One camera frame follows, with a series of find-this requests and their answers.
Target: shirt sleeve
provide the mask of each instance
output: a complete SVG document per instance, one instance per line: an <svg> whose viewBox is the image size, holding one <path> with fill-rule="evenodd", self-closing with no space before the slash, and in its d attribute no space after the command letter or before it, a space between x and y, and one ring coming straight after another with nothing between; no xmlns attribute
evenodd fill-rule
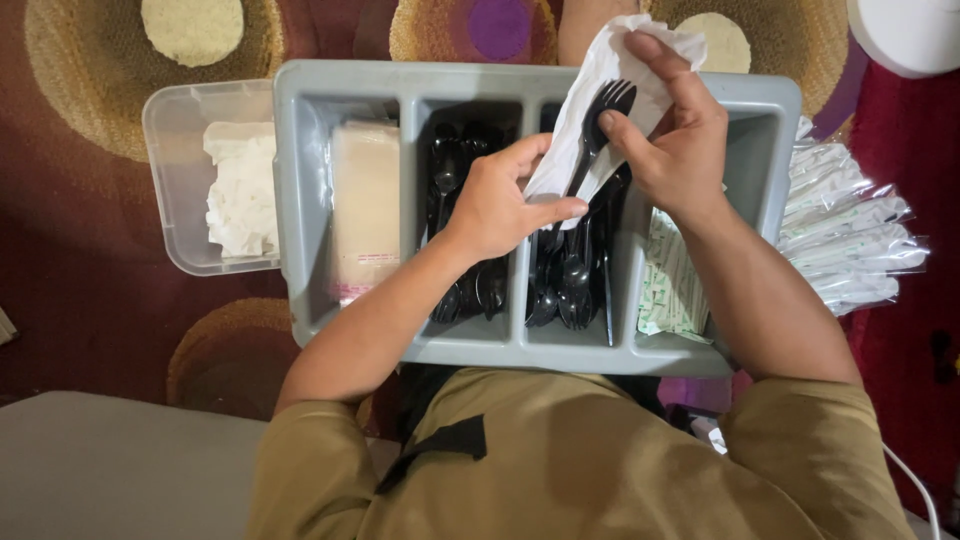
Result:
<svg viewBox="0 0 960 540"><path fill-rule="evenodd" d="M247 538L350 540L375 486L366 440L348 407L293 405L260 442Z"/></svg>
<svg viewBox="0 0 960 540"><path fill-rule="evenodd" d="M730 459L786 493L826 537L916 538L862 388L770 379L720 419Z"/></svg>

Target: purple circle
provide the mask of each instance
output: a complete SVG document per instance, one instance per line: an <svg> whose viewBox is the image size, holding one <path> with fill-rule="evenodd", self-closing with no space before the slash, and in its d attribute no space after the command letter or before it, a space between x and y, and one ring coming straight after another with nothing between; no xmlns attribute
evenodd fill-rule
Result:
<svg viewBox="0 0 960 540"><path fill-rule="evenodd" d="M490 60L507 60L530 36L530 13L522 0L476 0L467 29L470 41Z"/></svg>

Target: hand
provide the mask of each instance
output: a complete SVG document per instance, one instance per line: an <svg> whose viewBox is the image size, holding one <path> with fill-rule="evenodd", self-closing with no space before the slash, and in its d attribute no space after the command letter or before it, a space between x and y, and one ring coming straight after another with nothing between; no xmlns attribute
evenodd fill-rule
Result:
<svg viewBox="0 0 960 540"><path fill-rule="evenodd" d="M613 110L600 115L600 127L626 156L651 202L678 224L692 227L729 204L722 187L727 111L690 71L690 63L659 39L635 31L624 36L624 45L663 79L674 106L651 140ZM658 132L666 133L657 137Z"/></svg>
<svg viewBox="0 0 960 540"><path fill-rule="evenodd" d="M534 205L523 200L516 182L533 174L552 138L531 135L473 162L442 233L474 261L506 255L540 227L587 213L587 203L576 197Z"/></svg>

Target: person's left hand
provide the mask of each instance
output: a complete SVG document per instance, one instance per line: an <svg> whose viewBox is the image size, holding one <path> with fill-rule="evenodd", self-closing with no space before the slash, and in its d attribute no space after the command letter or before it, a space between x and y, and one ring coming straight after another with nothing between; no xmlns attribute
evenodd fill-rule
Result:
<svg viewBox="0 0 960 540"><path fill-rule="evenodd" d="M587 213L587 203L576 197L532 205L523 200L516 182L533 174L552 139L552 134L531 135L473 162L443 230L471 258L506 255L540 227Z"/></svg>

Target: white cable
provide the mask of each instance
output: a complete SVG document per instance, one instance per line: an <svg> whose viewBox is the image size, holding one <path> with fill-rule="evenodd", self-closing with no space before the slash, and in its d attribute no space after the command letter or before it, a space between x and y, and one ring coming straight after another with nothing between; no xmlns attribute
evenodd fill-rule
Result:
<svg viewBox="0 0 960 540"><path fill-rule="evenodd" d="M890 450L890 447L888 447L885 443L881 444L883 444L883 451L890 456L890 459L893 459L894 463L896 463L897 466L904 471L904 473L906 473L907 477L910 478L910 480L913 481L913 484L917 486L917 489L920 490L920 494L924 496L924 503L926 503L926 515L930 520L930 532L933 534L933 540L940 540L940 520L937 518L937 509L933 506L933 499L930 497L930 493L926 491L926 487L922 482L920 482L920 479L917 478L917 475L914 475L913 471L907 468L905 463L900 461L900 458L897 457L892 450Z"/></svg>

